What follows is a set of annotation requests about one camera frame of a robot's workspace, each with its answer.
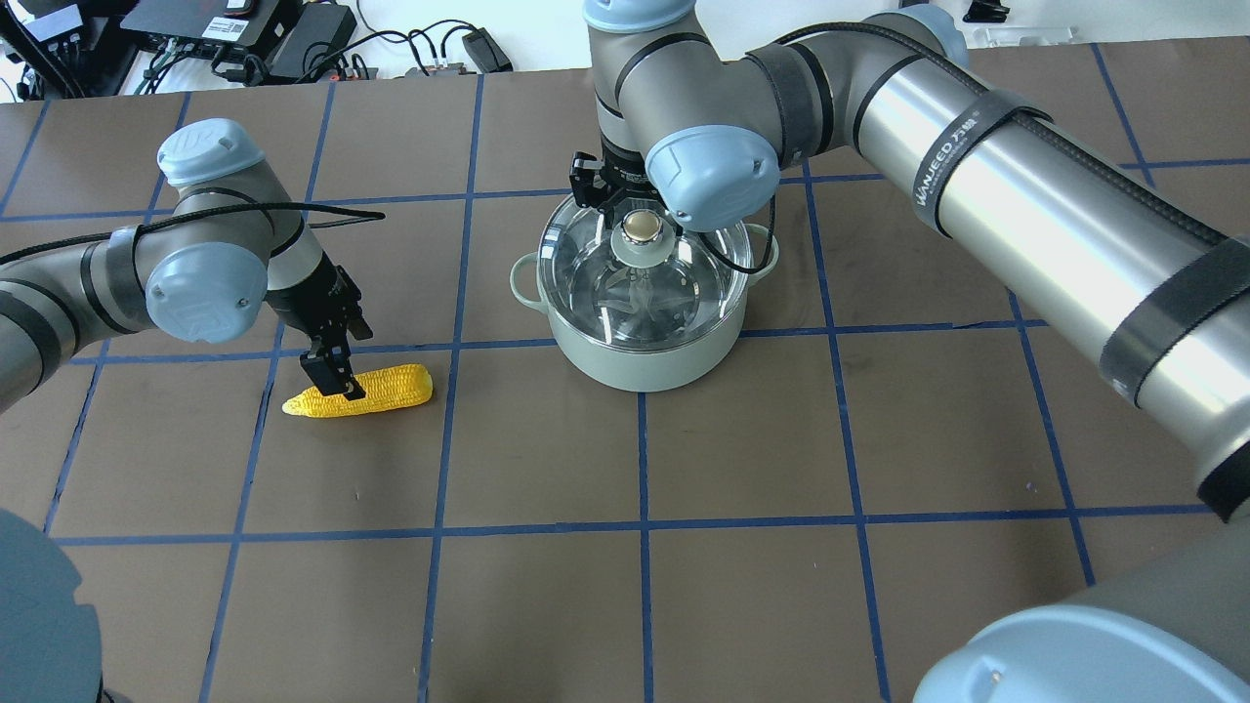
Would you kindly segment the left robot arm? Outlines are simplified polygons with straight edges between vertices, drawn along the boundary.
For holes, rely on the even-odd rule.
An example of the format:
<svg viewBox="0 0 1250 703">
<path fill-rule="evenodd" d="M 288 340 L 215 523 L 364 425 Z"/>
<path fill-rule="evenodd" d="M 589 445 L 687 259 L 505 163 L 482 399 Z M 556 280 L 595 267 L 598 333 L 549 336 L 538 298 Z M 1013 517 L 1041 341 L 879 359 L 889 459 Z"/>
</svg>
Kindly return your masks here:
<svg viewBox="0 0 1250 703">
<path fill-rule="evenodd" d="M 242 125 L 211 118 L 161 144 L 175 211 L 142 226 L 69 236 L 2 258 L 1 404 L 12 408 L 78 352 L 158 329 L 220 344 L 272 308 L 308 335 L 300 364 L 318 392 L 366 395 L 350 341 L 366 340 L 361 294 L 318 243 L 308 216 Z M 98 610 L 82 579 L 40 527 L 2 512 L 2 699 L 106 698 Z"/>
</svg>

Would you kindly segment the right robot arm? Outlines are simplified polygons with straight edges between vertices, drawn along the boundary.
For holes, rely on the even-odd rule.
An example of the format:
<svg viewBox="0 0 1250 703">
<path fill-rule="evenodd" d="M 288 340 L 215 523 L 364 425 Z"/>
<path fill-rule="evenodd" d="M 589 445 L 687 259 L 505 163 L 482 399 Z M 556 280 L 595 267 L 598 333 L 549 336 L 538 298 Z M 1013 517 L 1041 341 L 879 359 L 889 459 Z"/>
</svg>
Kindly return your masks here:
<svg viewBox="0 0 1250 703">
<path fill-rule="evenodd" d="M 1248 243 L 982 85 L 939 8 L 799 28 L 736 63 L 692 1 L 585 1 L 582 18 L 608 181 L 709 230 L 762 209 L 782 170 L 855 148 L 1196 457 L 1218 533 L 994 622 L 915 700 L 1245 702 Z"/>
</svg>

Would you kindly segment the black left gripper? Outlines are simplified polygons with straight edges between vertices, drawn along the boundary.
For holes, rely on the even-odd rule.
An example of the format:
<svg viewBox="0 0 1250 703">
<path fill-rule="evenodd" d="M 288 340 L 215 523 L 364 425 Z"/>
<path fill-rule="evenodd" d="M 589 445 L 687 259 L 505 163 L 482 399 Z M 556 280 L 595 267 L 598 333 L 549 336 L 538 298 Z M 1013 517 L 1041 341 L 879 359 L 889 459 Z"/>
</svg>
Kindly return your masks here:
<svg viewBox="0 0 1250 703">
<path fill-rule="evenodd" d="M 278 319 L 308 334 L 310 346 L 302 352 L 300 365 L 324 397 L 355 397 L 348 338 L 372 338 L 372 329 L 362 319 L 361 299 L 362 293 L 352 276 L 331 261 L 318 263 L 292 286 L 265 294 Z"/>
</svg>

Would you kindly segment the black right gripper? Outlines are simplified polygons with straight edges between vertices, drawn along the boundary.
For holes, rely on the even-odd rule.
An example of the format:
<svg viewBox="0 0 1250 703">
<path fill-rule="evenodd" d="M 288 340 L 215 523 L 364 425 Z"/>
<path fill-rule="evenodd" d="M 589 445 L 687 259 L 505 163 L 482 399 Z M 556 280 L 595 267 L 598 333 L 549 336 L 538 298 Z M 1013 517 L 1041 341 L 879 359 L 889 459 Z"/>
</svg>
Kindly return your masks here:
<svg viewBox="0 0 1250 703">
<path fill-rule="evenodd" d="M 620 226 L 625 216 L 645 210 L 658 215 L 666 226 L 675 220 L 656 186 L 645 174 L 642 156 L 600 139 L 602 155 L 574 153 L 568 168 L 571 196 L 582 210 L 598 213 L 599 230 Z"/>
</svg>

